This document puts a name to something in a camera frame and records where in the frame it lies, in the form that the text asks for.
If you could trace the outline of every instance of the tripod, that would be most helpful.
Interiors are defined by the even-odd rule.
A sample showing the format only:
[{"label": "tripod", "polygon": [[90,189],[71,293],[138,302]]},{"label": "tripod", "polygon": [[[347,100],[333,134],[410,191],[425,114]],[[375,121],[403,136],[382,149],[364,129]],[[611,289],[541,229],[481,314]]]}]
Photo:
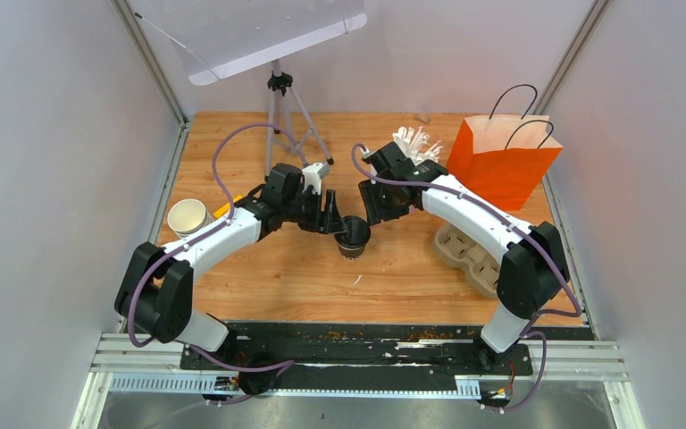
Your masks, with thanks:
[{"label": "tripod", "polygon": [[[322,149],[324,157],[327,159],[327,164],[332,165],[334,160],[332,159],[332,155],[330,155],[330,151],[327,150],[326,146],[324,146],[322,137],[320,137],[319,131],[317,131],[316,127],[314,126],[312,117],[309,116],[309,112],[306,110],[306,107],[304,107],[304,102],[301,101],[298,91],[293,88],[293,76],[282,72],[280,69],[280,60],[272,61],[272,76],[267,81],[267,87],[272,91],[272,96],[270,97],[270,116],[268,122],[275,125],[280,125],[280,118],[278,117],[279,110],[282,113],[283,121],[285,122],[285,129],[291,136],[293,135],[293,125],[290,122],[290,110],[285,100],[286,91],[289,91],[293,98],[296,99],[298,108],[301,110],[301,114],[304,116],[306,123],[309,125],[309,129],[306,130],[306,133],[304,133],[304,137],[298,141],[298,146],[303,146],[309,136],[313,134],[314,138],[317,140],[317,144],[320,145],[320,148]],[[280,145],[286,148],[292,155],[297,154],[296,148],[293,147],[290,142],[286,145],[277,139],[275,134],[280,134],[280,132],[272,128],[267,129],[267,160],[266,166],[264,167],[264,175],[269,175],[272,168],[272,149],[274,148],[274,145]]]}]

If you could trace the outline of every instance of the paper cup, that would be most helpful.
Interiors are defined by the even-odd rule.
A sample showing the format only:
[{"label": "paper cup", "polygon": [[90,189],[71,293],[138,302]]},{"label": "paper cup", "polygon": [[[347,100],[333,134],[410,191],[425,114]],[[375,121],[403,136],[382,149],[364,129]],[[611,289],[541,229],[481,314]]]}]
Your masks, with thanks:
[{"label": "paper cup", "polygon": [[197,199],[183,199],[170,209],[167,224],[181,239],[204,228],[213,221],[204,203]]}]

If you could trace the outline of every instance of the white wall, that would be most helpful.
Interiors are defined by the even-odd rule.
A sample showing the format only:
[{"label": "white wall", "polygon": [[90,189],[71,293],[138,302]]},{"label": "white wall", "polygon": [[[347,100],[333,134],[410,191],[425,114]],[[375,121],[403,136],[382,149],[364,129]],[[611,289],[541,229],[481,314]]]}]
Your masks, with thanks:
[{"label": "white wall", "polygon": [[69,426],[176,131],[108,1],[0,2],[0,428]]},{"label": "white wall", "polygon": [[[516,83],[542,91],[592,4],[364,1],[363,28],[282,62],[310,111],[485,112]],[[130,3],[144,16],[150,12],[148,0]],[[187,114],[267,109],[268,66],[196,87],[175,46],[146,24],[142,28]],[[518,111],[525,97],[524,91],[509,97],[507,111]]]},{"label": "white wall", "polygon": [[686,2],[612,2],[549,112],[591,313],[647,426],[686,427]]}]

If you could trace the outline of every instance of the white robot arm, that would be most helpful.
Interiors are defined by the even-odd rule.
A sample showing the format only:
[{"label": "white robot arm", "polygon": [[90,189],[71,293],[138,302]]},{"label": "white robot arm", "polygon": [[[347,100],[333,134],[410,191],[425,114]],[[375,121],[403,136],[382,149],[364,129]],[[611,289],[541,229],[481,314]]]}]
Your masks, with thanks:
[{"label": "white robot arm", "polygon": [[481,359],[489,366],[503,360],[538,310],[561,288],[543,257],[519,231],[527,231],[549,253],[556,269],[568,281],[564,250],[556,228],[550,223],[533,226],[497,209],[465,188],[436,162],[428,159],[415,164],[395,142],[365,154],[364,161],[380,179],[414,184],[360,182],[370,225],[407,215],[414,206],[453,224],[498,261],[501,304],[482,328],[478,346]]},{"label": "white robot arm", "polygon": [[296,223],[304,231],[345,235],[348,221],[340,217],[334,190],[325,192],[322,209],[322,178],[328,171],[329,166],[321,163],[303,170],[277,164],[264,185],[236,203],[228,222],[226,214],[185,239],[162,247],[141,244],[130,260],[114,308],[128,316],[131,298],[146,270],[173,253],[146,282],[138,299],[135,325],[160,342],[193,344],[219,356],[226,342],[235,342],[228,341],[235,333],[217,318],[192,308],[193,284],[225,257],[277,231],[285,222]]}]

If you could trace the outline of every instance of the metal frame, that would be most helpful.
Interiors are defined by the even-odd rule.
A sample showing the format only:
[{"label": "metal frame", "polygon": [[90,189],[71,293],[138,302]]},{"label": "metal frame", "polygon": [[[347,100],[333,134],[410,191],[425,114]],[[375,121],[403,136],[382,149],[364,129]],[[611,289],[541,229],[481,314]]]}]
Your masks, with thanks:
[{"label": "metal frame", "polygon": [[159,92],[164,97],[164,101],[170,107],[170,111],[175,120],[180,124],[181,128],[185,127],[188,123],[188,117],[183,113],[182,106],[175,96],[170,82],[164,76],[162,67],[159,66],[159,62],[156,60],[156,55],[154,50],[148,44],[148,40],[143,35],[143,30],[138,26],[138,20],[135,19],[133,15],[133,10],[127,0],[110,0],[114,9],[120,15],[120,19],[125,26],[125,29],[130,34],[130,39],[132,40],[135,48],[140,53],[141,59],[146,63],[147,69],[151,72],[151,77],[154,79],[154,83],[159,88]]},{"label": "metal frame", "polygon": [[603,16],[603,12],[606,10],[610,2],[611,0],[593,1],[593,5],[585,15],[585,19],[582,21],[582,25],[577,30],[577,34],[574,35],[572,43],[567,48],[564,58],[561,59],[561,62],[556,67],[556,71],[554,71],[554,75],[548,82],[546,89],[543,90],[543,93],[540,95],[540,101],[533,110],[534,114],[544,114],[546,112],[551,100],[553,100],[554,95],[558,91],[562,82],[564,82],[566,74],[569,72],[569,69],[577,59],[577,55],[580,54],[580,51],[587,43],[590,34],[592,34],[593,30],[596,28],[596,26],[598,26],[598,21],[600,21],[601,16]]},{"label": "metal frame", "polygon": [[[125,0],[112,0],[112,3],[120,12],[126,22],[131,36],[136,42],[138,50],[143,55],[147,66],[152,70],[152,75],[159,85],[163,96],[167,100],[175,117],[180,121],[182,131],[177,144],[173,149],[171,166],[167,173],[162,189],[162,195],[149,233],[150,240],[156,240],[161,228],[164,212],[168,205],[169,196],[172,192],[172,184],[177,174],[182,157],[185,141],[188,136],[188,120],[183,115],[177,99],[172,93],[169,84],[156,63],[153,52],[143,38],[142,32],[136,20],[132,17],[130,7]],[[588,39],[598,23],[598,19],[608,5],[608,0],[595,0],[587,18],[575,36],[572,44],[556,72],[543,92],[540,102],[536,107],[536,113],[542,113],[548,107],[551,99],[558,90],[568,70],[571,68],[577,54]],[[551,208],[556,226],[562,233],[565,244],[567,263],[571,267],[572,284],[577,291],[577,296],[587,308],[588,292],[583,288],[582,281],[576,267],[578,259],[572,254],[573,248],[567,238],[568,230],[563,222],[559,207],[560,202],[554,185],[548,176],[543,181],[548,203]],[[592,319],[583,314],[583,322],[590,325],[590,329],[598,335],[598,326]],[[469,340],[422,340],[430,342],[468,342]],[[540,368],[540,355],[542,347],[539,341],[523,341],[529,349],[533,366]],[[161,344],[154,342],[144,349],[133,347],[127,334],[103,334],[99,342],[96,355],[91,364],[88,379],[83,390],[78,408],[72,421],[75,429],[96,429],[105,407],[105,400],[110,390],[120,389],[125,384],[114,384],[114,377],[122,377],[126,380],[157,380],[182,379],[184,381],[208,380],[205,377],[234,376],[231,371],[186,371],[180,369],[180,358],[183,346],[177,343]],[[517,377],[519,380],[532,380],[537,375]],[[467,399],[473,393],[476,383],[497,382],[505,380],[504,376],[457,376],[456,391],[441,392],[398,392],[398,391],[270,391],[275,396],[368,396],[379,398],[440,398],[440,399]],[[629,381],[626,366],[622,360],[619,348],[612,341],[548,341],[548,360],[544,373],[545,381],[598,381],[603,382],[606,389],[611,412],[619,429],[645,427],[640,411],[637,407],[632,384]],[[176,392],[186,391],[178,384],[173,383],[150,383],[146,391]]]}]

